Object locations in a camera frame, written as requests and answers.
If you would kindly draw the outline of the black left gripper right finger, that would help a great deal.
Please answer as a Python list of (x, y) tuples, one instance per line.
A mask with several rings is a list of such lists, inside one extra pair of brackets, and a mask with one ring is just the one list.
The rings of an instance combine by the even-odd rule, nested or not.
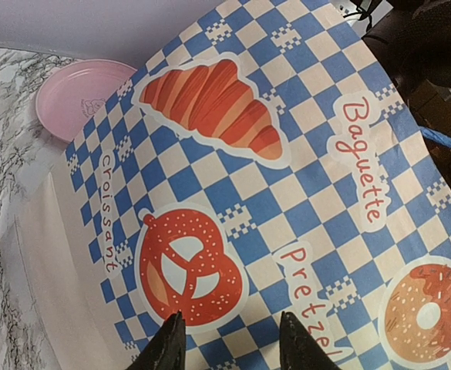
[(279, 351), (281, 370), (340, 370), (290, 311), (281, 313)]

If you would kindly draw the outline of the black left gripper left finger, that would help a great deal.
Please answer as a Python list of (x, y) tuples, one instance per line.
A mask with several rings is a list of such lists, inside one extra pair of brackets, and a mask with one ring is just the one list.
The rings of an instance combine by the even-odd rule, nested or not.
[(147, 346), (130, 365), (130, 370), (185, 369), (186, 325), (181, 311), (169, 316)]

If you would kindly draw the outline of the checkered paper takeout bag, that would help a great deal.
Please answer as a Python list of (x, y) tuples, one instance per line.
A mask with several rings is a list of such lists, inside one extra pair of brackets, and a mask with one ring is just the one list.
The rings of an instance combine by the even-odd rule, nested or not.
[(188, 369), (277, 369), (293, 311), (343, 369), (451, 369), (451, 191), (327, 1), (227, 1), (97, 111), (18, 218), (63, 369), (164, 320)]

